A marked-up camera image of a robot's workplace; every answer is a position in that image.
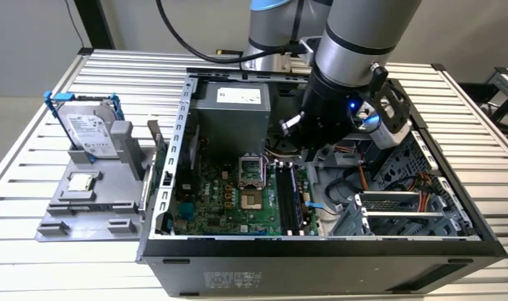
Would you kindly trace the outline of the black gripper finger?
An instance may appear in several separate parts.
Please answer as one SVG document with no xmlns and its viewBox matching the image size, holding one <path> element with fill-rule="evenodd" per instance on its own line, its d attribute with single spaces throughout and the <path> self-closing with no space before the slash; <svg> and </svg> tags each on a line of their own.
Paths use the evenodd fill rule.
<svg viewBox="0 0 508 301">
<path fill-rule="evenodd" d="M 316 154 L 320 150 L 320 140 L 317 128 L 314 123 L 300 112 L 294 117 L 288 120 L 280 120 L 280 128 L 286 140 L 296 147 L 298 153 L 305 152 L 304 161 L 313 162 Z"/>
</svg>

